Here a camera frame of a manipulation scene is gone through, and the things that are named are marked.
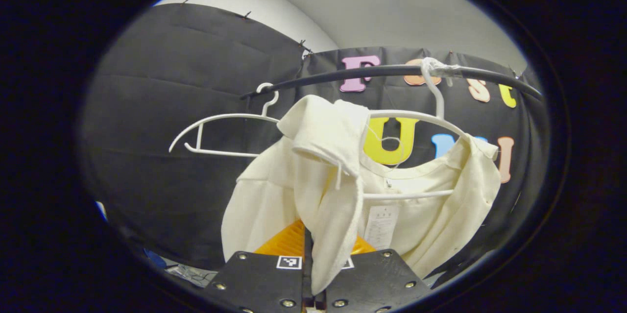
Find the bolt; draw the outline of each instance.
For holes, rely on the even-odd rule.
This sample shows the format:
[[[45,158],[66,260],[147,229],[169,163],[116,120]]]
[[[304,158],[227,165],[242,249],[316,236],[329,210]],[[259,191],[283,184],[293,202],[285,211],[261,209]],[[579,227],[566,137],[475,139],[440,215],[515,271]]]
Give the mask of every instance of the bolt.
[[[293,300],[282,300],[281,304],[284,307],[294,307],[294,306],[296,306],[296,302],[294,302]]]
[[[346,306],[347,304],[349,304],[347,300],[336,300],[336,302],[333,302],[333,307],[343,307],[343,306]]]

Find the white cloth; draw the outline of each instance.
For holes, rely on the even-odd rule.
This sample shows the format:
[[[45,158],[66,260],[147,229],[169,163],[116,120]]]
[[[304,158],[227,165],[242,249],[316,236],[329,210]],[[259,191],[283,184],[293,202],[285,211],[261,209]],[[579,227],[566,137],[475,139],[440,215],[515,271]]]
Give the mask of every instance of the white cloth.
[[[370,206],[396,204],[390,248],[418,277],[443,264],[475,234],[500,187],[498,148],[458,139],[443,156],[409,169],[390,170],[363,152],[369,110],[318,96],[300,99],[277,127],[283,137],[237,179],[222,220],[224,259],[255,251],[302,219],[311,231],[312,292],[331,283],[363,237]],[[394,181],[385,187],[385,177]],[[453,189],[445,197],[364,201],[363,193],[416,193]]]

